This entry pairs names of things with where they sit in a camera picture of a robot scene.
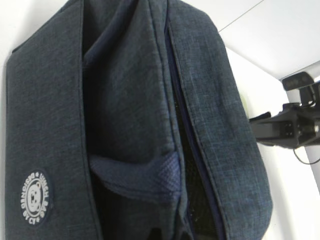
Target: white ceiling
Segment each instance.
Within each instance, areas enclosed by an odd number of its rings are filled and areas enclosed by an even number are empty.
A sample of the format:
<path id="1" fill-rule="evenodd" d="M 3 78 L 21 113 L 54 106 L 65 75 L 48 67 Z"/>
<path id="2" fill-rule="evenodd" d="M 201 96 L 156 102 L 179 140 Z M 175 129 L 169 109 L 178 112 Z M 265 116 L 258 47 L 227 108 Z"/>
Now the white ceiling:
<path id="1" fill-rule="evenodd" d="M 320 60 L 319 0 L 185 0 L 225 45 L 277 79 Z"/>

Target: black mount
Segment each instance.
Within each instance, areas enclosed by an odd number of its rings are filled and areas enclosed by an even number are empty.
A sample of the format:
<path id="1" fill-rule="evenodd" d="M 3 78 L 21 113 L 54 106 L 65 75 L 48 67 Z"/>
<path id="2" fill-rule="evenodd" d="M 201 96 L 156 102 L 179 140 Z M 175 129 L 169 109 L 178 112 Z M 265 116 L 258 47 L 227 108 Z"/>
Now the black mount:
<path id="1" fill-rule="evenodd" d="M 300 72 L 282 80 L 282 85 L 286 91 L 299 90 L 301 102 L 283 104 L 273 117 L 267 112 L 251 118 L 257 142 L 289 149 L 320 145 L 320 81 Z"/>

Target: white background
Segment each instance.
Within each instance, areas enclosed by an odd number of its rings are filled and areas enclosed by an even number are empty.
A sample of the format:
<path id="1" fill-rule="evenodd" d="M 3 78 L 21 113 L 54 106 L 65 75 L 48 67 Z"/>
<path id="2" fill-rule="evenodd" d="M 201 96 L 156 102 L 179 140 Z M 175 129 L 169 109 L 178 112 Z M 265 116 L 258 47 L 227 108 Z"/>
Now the white background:
<path id="1" fill-rule="evenodd" d="M 11 50 L 32 35 L 65 2 L 0 0 L 0 240 L 4 239 L 4 63 Z M 207 12 L 226 46 L 233 50 L 228 49 L 228 56 L 250 118 L 267 111 L 273 115 L 281 111 L 282 103 L 288 102 L 288 98 L 276 78 L 320 60 L 318 0 L 185 2 Z M 299 163 L 290 150 L 261 145 L 259 149 L 274 204 L 264 239 L 319 239 L 320 196 L 311 168 Z M 300 154 L 306 157 L 304 150 Z"/>

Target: navy blue bag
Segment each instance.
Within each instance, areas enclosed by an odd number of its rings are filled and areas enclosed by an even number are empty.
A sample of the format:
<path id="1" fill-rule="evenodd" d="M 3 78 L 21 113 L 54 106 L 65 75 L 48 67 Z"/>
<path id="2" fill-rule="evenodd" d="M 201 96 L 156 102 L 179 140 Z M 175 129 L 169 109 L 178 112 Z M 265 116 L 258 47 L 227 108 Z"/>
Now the navy blue bag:
<path id="1" fill-rule="evenodd" d="M 180 0 L 70 0 L 7 63 L 6 239 L 260 240 L 226 50 Z"/>

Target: bear logo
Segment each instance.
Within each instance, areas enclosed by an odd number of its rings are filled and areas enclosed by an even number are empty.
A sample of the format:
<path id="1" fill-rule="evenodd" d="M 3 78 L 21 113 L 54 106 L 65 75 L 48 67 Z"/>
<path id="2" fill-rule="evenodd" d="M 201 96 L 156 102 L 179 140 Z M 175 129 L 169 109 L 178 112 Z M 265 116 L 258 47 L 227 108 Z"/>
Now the bear logo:
<path id="1" fill-rule="evenodd" d="M 32 171 L 21 190 L 23 219 L 31 226 L 38 226 L 45 220 L 52 204 L 47 174 L 42 170 Z"/>

